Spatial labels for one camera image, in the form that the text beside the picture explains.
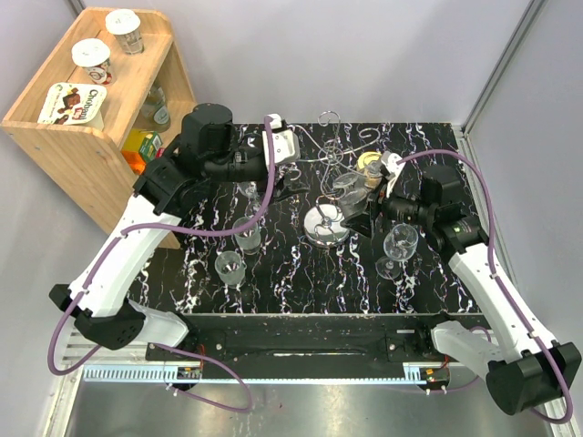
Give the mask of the patterned glass goblet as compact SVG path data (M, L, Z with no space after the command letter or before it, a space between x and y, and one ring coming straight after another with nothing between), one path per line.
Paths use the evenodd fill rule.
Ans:
M346 218L365 210L368 189L364 181L363 175L351 172L340 175L332 183L333 190L338 193L339 207Z

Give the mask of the chrome wine glass rack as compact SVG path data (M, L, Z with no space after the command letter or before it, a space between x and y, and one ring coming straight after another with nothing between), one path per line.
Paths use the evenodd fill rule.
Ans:
M381 138L378 127L364 127L351 139L351 124L344 124L340 115L332 110L318 116L317 122L308 127L293 124L292 131L299 136L302 155L297 165L312 171L317 195L306 212L302 228L309 242L319 248L331 249L342 245L351 234L343 226L343 215L338 193L332 188L333 181L345 173L357 173L356 166L361 154L374 151Z

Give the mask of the frosted short goblet front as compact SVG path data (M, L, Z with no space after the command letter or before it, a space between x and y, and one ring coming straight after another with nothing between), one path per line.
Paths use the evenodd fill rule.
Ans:
M242 285L246 276L246 264L235 251L225 251L215 259L215 270L221 281L230 288Z

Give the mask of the ribbed glass goblet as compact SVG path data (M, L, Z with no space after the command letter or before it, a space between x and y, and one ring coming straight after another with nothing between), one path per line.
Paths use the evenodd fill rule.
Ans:
M380 159L371 161L363 168L364 186L367 189L376 189L384 179L382 169L384 165Z

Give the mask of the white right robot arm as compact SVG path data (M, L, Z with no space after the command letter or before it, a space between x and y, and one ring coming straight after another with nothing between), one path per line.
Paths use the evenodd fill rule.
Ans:
M497 407L508 415L564 399L566 415L560 421L569 421L569 390L582 364L580 350L572 342L560 342L519 295L499 265L494 234L465 212L455 170L427 168L419 198L406 198L393 192L403 168L374 161L364 175L377 184L363 209L344 226L368 238L378 217L419 227L429 247L470 291L497 340L492 344L444 318L415 336L416 353L427 361L444 354L463 363L486 383Z

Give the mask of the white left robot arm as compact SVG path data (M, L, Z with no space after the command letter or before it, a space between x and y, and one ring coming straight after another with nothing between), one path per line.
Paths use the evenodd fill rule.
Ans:
M98 346L116 351L133 341L160 343L176 359L189 359L198 348L193 328L176 313L130 300L131 283L162 240L179 232L179 223L208 197L211 182L256 182L269 199L287 198L277 167L299 156L299 139L277 114L266 117L260 138L246 143L227 107L195 106L162 156L138 177L90 265L70 284L55 285L49 298Z

